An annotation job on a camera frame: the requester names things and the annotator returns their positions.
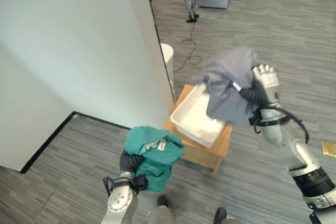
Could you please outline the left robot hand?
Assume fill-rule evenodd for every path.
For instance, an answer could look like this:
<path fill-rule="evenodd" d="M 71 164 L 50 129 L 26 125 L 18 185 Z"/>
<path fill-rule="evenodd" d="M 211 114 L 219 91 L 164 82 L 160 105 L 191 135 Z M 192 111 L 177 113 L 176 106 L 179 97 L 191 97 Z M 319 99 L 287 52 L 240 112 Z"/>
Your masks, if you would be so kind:
<path fill-rule="evenodd" d="M 162 163 L 163 151 L 158 147 L 160 141 L 152 143 L 127 142 L 120 156 L 119 166 L 123 172 L 135 172 L 146 178 L 160 178 L 171 172 L 169 165 Z"/>

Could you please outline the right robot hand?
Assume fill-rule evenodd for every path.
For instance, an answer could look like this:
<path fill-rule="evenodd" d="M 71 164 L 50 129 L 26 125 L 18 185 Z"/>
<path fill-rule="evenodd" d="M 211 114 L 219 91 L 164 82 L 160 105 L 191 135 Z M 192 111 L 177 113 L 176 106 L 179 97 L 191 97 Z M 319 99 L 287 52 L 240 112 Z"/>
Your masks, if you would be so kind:
<path fill-rule="evenodd" d="M 251 72 L 253 80 L 250 88 L 242 88 L 237 82 L 232 82 L 232 86 L 248 102 L 256 106 L 271 106 L 278 104 L 279 80 L 273 67 L 265 64 L 255 65 Z"/>

